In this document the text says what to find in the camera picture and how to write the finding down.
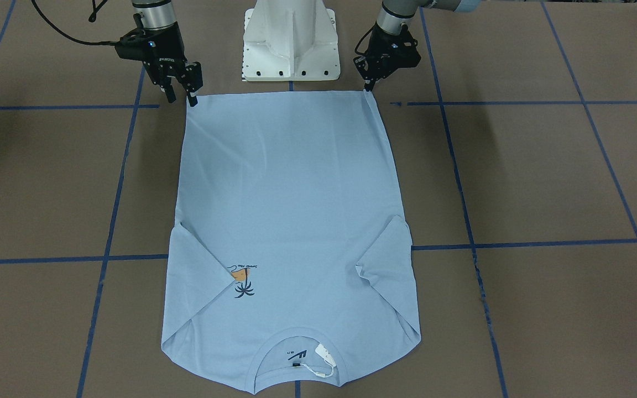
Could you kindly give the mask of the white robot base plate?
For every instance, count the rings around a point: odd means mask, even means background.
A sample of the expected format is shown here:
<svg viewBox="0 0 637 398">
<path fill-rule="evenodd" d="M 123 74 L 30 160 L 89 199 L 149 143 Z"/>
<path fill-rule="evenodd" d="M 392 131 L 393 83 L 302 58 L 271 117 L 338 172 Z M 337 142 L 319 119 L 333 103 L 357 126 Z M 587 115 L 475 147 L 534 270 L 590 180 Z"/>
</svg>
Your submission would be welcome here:
<svg viewBox="0 0 637 398">
<path fill-rule="evenodd" d="M 323 1 L 257 1 L 243 22 L 243 81 L 339 79 L 336 14 Z"/>
</svg>

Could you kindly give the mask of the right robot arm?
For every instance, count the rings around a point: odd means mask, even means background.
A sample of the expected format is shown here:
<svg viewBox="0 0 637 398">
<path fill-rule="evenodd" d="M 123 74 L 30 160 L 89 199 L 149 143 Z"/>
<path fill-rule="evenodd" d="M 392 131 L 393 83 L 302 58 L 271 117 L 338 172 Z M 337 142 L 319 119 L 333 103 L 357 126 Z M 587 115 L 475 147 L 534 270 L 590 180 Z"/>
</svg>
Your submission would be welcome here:
<svg viewBox="0 0 637 398">
<path fill-rule="evenodd" d="M 152 84 L 159 86 L 167 101 L 175 102 L 172 80 L 185 91 L 188 104 L 198 104 L 197 92 L 203 86 L 202 66 L 189 62 L 184 40 L 171 1 L 133 1 L 136 28 L 114 44 L 122 60 L 141 61 Z"/>
</svg>

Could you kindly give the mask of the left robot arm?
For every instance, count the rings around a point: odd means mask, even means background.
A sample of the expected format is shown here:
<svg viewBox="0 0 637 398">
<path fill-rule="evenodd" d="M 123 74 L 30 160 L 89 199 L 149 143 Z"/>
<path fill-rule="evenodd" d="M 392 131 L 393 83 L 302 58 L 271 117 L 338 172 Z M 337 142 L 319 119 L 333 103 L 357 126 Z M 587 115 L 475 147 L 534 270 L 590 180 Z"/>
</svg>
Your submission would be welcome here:
<svg viewBox="0 0 637 398">
<path fill-rule="evenodd" d="M 467 13 L 480 1 L 382 1 L 374 25 L 356 44 L 352 60 L 367 92 L 395 71 L 412 69 L 421 62 L 418 42 L 410 32 L 410 21 L 422 8 Z"/>
</svg>

